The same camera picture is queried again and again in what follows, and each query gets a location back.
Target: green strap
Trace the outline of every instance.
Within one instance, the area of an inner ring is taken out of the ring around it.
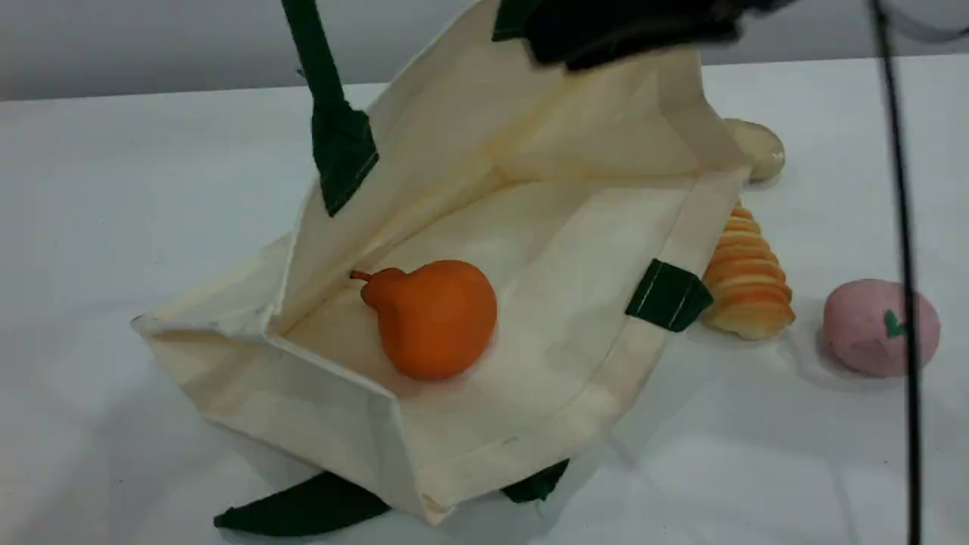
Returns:
[[[626,314],[679,333],[713,305],[713,296],[695,274],[654,259],[642,277]]]
[[[545,501],[555,491],[559,479],[569,467],[569,461],[564,460],[556,465],[546,467],[531,477],[509,485],[501,492],[515,503],[528,503],[540,499]]]
[[[231,508],[215,517],[215,527],[272,537],[305,537],[344,529],[390,510],[367,490],[327,472]]]
[[[525,20],[541,3],[542,0],[501,0],[491,41],[504,42],[524,37]]]
[[[327,213],[336,215],[377,163],[377,145],[366,113],[343,95],[316,0],[282,0],[299,63],[313,95],[313,160]]]

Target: bread roll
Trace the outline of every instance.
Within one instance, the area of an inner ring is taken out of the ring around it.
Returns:
[[[795,320],[786,282],[761,226],[737,203],[703,274],[714,301],[703,321],[750,340],[773,337]]]

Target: pink toy fruit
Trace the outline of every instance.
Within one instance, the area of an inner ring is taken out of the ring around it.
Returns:
[[[932,304],[917,294],[921,366],[939,347],[941,325]],[[869,376],[904,376],[905,332],[902,285],[855,280],[839,286],[825,302],[824,334],[831,354],[849,369]]]

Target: canvas tote bag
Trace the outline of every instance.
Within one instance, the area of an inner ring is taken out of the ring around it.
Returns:
[[[135,329],[202,415],[436,524],[575,454],[632,404],[709,295],[750,172],[674,49],[567,74],[459,16],[367,110],[379,160],[345,202]],[[462,375],[382,352],[350,270],[478,266],[498,326]]]

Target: green bag handle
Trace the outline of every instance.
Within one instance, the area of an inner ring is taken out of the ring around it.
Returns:
[[[377,164],[377,145],[370,132],[370,119],[354,110],[343,94],[316,0],[282,3],[302,73],[313,95],[313,161],[320,173],[324,206],[334,216]]]

